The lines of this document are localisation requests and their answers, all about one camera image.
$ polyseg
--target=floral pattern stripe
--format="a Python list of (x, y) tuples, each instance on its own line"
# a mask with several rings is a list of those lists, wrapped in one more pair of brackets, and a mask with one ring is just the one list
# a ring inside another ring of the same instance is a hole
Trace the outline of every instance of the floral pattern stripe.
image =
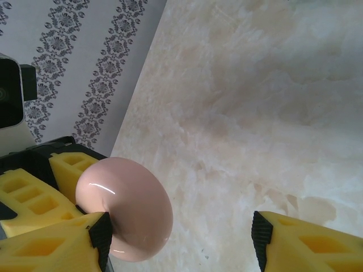
[(75, 140), (94, 149), (100, 135), (104, 117), (107, 115), (111, 97), (116, 91), (119, 77), (122, 76), (122, 66), (128, 56), (129, 46), (133, 44), (136, 26), (140, 24), (140, 17), (145, 11), (147, 0), (119, 0), (117, 15), (113, 17), (112, 28), (108, 30), (108, 37), (104, 40), (104, 49), (100, 52), (94, 78), (90, 80), (82, 110), (78, 113), (79, 120), (75, 122)]
[[(12, 5), (9, 2), (1, 2), (0, 0), (0, 26), (6, 25), (7, 19), (9, 19), (9, 16), (6, 15), (6, 10), (11, 10)], [(3, 30), (0, 28), (0, 36), (4, 34)]]
[(65, 65), (72, 54), (76, 34), (90, 0), (53, 2), (55, 7), (50, 9), (49, 21), (44, 25), (47, 31), (41, 34), (41, 45), (36, 48), (39, 55), (32, 62), (37, 68), (38, 99), (25, 103), (26, 121), (37, 143), (43, 138), (42, 131), (46, 129), (44, 122), (49, 120), (49, 109), (57, 98)]

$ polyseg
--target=pink mushroom toy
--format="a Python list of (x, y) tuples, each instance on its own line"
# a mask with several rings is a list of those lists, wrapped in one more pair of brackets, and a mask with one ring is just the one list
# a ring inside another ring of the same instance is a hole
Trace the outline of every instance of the pink mushroom toy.
[(123, 158), (103, 159), (88, 167), (75, 191), (87, 213), (108, 211), (113, 226), (110, 254), (129, 262), (157, 254), (173, 223), (167, 193), (140, 164)]

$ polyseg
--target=yellow plastic part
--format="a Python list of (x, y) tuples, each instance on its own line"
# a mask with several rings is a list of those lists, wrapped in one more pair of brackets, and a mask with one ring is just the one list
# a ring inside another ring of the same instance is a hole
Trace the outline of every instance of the yellow plastic part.
[(103, 212), (0, 241), (0, 272), (100, 272), (88, 229)]
[(265, 272), (362, 272), (363, 239), (273, 212)]
[(59, 191), (73, 204), (75, 204), (75, 187), (79, 177), (96, 162), (97, 159), (82, 152), (52, 154), (49, 158)]
[(0, 175), (0, 201), (18, 214), (0, 221), (7, 237), (83, 215), (59, 191), (23, 169)]

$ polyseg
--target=black camera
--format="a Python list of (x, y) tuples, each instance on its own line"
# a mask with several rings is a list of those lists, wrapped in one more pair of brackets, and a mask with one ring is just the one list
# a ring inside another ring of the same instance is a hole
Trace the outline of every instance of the black camera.
[(0, 54), (0, 129), (20, 124), (24, 101), (37, 99), (36, 70)]

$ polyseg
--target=marble surface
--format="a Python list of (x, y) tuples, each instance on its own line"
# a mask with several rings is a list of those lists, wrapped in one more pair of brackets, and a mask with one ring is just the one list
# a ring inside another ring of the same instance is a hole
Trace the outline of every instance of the marble surface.
[(116, 271), (259, 271), (255, 210), (363, 236), (363, 2), (168, 0), (113, 149), (174, 229)]

